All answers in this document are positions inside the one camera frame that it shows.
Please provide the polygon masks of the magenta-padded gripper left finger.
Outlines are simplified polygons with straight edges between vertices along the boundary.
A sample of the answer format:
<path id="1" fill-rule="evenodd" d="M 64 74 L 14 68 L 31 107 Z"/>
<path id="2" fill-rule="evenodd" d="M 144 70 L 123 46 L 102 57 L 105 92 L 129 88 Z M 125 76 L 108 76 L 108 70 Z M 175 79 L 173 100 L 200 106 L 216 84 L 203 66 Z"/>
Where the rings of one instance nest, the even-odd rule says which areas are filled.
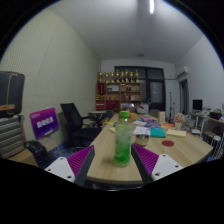
<path id="1" fill-rule="evenodd" d="M 83 186 L 94 156 L 94 146 L 91 145 L 68 158 L 59 157 L 46 168 L 46 171 L 78 186 Z"/>

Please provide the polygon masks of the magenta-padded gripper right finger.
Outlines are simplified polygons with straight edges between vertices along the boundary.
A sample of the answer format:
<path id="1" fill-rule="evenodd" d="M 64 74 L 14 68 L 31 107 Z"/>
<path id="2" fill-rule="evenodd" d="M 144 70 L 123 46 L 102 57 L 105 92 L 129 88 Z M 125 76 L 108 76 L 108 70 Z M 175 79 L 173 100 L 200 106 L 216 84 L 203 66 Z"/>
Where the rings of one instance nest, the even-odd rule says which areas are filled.
<path id="1" fill-rule="evenodd" d="M 182 169 L 182 166 L 167 154 L 157 155 L 135 144 L 131 145 L 131 154 L 144 185 Z"/>

